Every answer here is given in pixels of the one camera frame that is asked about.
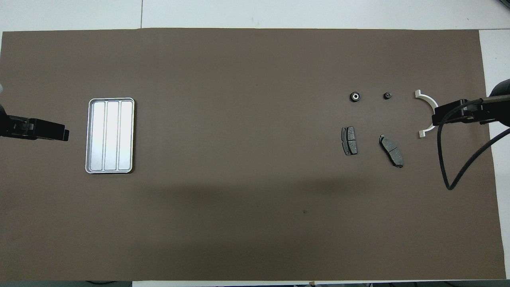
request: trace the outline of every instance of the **silver rectangular tray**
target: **silver rectangular tray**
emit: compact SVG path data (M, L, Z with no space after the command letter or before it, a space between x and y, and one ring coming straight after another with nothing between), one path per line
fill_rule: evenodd
M135 101L91 99L85 170L89 174L129 173L133 168Z

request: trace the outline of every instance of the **white plastic bracket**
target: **white plastic bracket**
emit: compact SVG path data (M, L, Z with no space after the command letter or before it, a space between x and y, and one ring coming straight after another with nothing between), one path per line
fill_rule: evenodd
M434 109L438 107L438 103L436 103L436 101L434 101L433 98L431 98L425 94L422 94L421 90L415 91L415 98L422 99L422 100L426 101L432 107L432 113L434 112ZM432 130L433 128L434 128L434 125L430 124L430 127L426 128L424 130L418 131L420 138L424 137L425 133Z

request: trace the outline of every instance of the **small black nut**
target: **small black nut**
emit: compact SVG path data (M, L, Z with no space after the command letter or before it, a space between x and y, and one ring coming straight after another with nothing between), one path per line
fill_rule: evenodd
M351 101L357 102L361 99L361 96L360 96L360 93L358 93L358 92L352 92L350 98L351 98Z

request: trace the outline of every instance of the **brown mat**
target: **brown mat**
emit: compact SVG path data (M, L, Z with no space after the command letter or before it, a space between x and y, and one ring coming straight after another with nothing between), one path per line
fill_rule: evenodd
M418 138L416 89L484 95L477 31L5 32L0 82L8 114L70 130L0 138L1 280L505 277L491 152L448 191L436 130ZM137 101L132 174L84 170L88 101L108 97ZM489 139L444 134L450 177Z

